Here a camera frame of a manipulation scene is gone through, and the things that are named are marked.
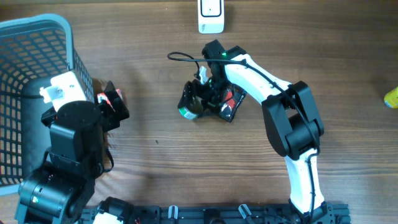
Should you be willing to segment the black red snack packet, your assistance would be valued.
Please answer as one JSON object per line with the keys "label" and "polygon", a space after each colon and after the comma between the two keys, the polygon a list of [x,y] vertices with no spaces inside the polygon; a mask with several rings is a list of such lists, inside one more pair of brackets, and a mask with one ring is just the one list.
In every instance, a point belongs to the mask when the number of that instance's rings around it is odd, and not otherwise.
{"label": "black red snack packet", "polygon": [[224,92],[218,116],[221,119],[231,123],[236,114],[237,109],[239,108],[240,104],[243,102],[246,95],[247,92],[240,87],[228,88]]}

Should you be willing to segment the silver tin can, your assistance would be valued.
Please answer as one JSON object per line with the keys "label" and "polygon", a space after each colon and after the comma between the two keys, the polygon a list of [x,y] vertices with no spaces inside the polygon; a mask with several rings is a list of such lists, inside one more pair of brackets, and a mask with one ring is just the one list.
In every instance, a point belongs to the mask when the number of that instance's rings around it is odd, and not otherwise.
{"label": "silver tin can", "polygon": [[195,119],[203,113],[203,106],[196,97],[181,98],[178,111],[186,119]]}

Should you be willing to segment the yellow capped bottle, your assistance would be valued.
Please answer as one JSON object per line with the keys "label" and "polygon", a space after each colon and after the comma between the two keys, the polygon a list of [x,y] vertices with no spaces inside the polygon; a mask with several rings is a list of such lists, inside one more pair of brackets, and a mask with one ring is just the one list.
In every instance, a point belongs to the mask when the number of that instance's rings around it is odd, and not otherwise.
{"label": "yellow capped bottle", "polygon": [[395,87],[384,96],[384,103],[389,108],[398,108],[398,87]]}

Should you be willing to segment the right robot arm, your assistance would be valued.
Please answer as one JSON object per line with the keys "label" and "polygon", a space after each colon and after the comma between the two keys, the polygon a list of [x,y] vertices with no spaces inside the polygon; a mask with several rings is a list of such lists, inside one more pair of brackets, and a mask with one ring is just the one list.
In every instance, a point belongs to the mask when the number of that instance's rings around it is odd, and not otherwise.
{"label": "right robot arm", "polygon": [[309,86],[271,75],[239,46],[226,50],[214,40],[201,54],[202,58],[183,52],[167,56],[197,66],[194,80],[184,86],[177,106],[180,114],[193,120],[211,113],[232,122],[246,95],[253,97],[261,105],[270,145],[285,160],[293,211],[306,223],[319,221],[325,199],[317,157],[324,125]]}

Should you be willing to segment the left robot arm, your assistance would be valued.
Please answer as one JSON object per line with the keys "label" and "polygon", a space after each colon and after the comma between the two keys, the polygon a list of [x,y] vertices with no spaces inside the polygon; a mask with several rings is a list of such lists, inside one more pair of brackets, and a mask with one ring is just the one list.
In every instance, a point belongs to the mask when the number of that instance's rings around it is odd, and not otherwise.
{"label": "left robot arm", "polygon": [[19,187],[19,223],[75,223],[95,192],[95,180],[108,169],[104,134],[120,126],[129,110],[112,82],[100,103],[75,100],[49,109],[42,122],[51,147],[41,165]]}

